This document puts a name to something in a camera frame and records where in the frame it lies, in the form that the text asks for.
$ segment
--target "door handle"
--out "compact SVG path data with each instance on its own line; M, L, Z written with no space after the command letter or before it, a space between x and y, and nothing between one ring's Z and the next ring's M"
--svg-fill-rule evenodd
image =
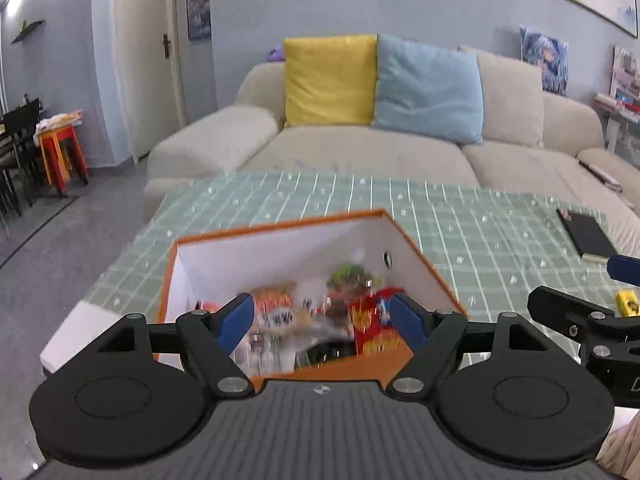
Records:
M164 34L162 38L162 44L164 45L164 58L169 59L169 45L171 45L171 40L169 39L169 35L167 33Z

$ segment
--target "green checkered tablecloth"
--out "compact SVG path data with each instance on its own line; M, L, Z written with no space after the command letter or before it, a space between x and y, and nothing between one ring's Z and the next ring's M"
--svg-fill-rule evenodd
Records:
M547 285L615 308L625 288L604 267L585 264L556 208L597 212L554 198L333 173L228 173L167 195L152 221L100 277L85 300L153 320L172 242L199 234L281 220L385 208L449 283L470 318L527 316L527 295ZM572 355L577 346L547 335Z

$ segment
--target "yellow pillow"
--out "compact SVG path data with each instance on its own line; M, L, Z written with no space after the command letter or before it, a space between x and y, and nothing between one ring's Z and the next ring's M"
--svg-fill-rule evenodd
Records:
M376 36L287 38L283 46L287 126L371 122Z

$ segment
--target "black book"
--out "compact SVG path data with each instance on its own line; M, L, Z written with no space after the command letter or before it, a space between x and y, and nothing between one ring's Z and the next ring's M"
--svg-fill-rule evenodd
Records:
M618 254L594 217L567 209L559 209L558 216L584 262L606 264Z

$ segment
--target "blue pillow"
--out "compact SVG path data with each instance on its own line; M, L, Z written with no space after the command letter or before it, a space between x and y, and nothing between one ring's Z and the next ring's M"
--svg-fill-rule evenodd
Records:
M475 54L378 35L372 127L476 144L483 118Z

